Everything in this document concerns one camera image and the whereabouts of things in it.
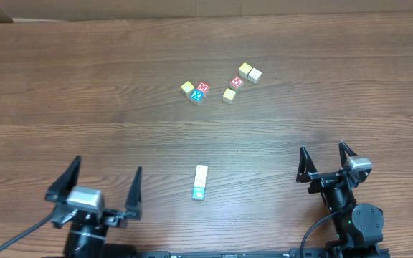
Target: blue block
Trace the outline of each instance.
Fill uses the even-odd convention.
[[[191,101],[194,103],[200,103],[203,96],[204,96],[203,92],[201,92],[200,90],[195,90],[191,94]]]

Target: wooden table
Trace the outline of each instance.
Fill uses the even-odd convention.
[[[243,62],[262,79],[226,104]],[[187,80],[211,84],[203,105],[180,93]],[[0,24],[0,244],[51,211],[44,192],[80,154],[80,185],[111,208],[143,166],[143,220],[109,242],[298,247],[327,214],[295,182],[299,147],[334,171],[340,140],[374,162],[354,193],[384,210],[380,246],[413,257],[413,13]],[[66,235],[45,225],[0,257],[58,255]],[[332,239],[326,224],[307,247]]]

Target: cable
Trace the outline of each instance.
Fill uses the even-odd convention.
[[[307,231],[307,233],[305,233],[304,238],[302,239],[302,242],[300,243],[300,258],[304,258],[304,245],[305,245],[305,240],[307,240],[308,235],[320,224],[322,224],[324,221],[326,221],[327,219],[339,214],[341,211],[343,211],[343,209],[339,209],[337,211],[334,211],[333,213],[326,215],[324,218],[320,219],[319,221],[317,221],[316,223],[314,223],[314,225],[309,228],[309,230]]]
[[[0,246],[0,252],[3,251],[4,249],[6,249],[7,247],[9,247],[11,244],[13,244],[13,243],[19,241],[20,239],[26,237],[28,234],[32,233],[34,230],[38,229],[42,225],[46,224],[52,218],[52,216],[53,216],[53,212],[51,214],[47,215],[45,218],[43,218],[43,220],[41,220],[40,222],[38,222],[34,226],[30,227],[29,229],[23,231],[21,234],[17,235],[13,239],[11,239],[11,240],[7,241],[6,243],[2,244]]]

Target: black cable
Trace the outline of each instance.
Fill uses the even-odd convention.
[[[304,245],[305,245],[305,241],[307,240],[308,235],[320,224],[322,224],[324,221],[326,221],[327,219],[339,214],[341,211],[343,211],[343,209],[339,209],[337,211],[334,211],[333,213],[326,215],[324,218],[320,219],[319,221],[317,221],[316,223],[314,223],[314,225],[309,228],[309,230],[307,231],[307,233],[305,233],[304,238],[302,239],[302,242],[300,243],[300,258],[304,258]]]
[[[21,234],[17,235],[13,239],[7,241],[6,243],[2,244],[0,246],[0,252],[9,247],[11,244],[19,241],[20,239],[26,237],[28,234],[32,233],[34,230],[40,228],[42,225],[46,224],[53,216],[53,212],[49,215],[47,215],[43,220],[35,224],[34,226],[30,227],[29,229],[23,231]]]

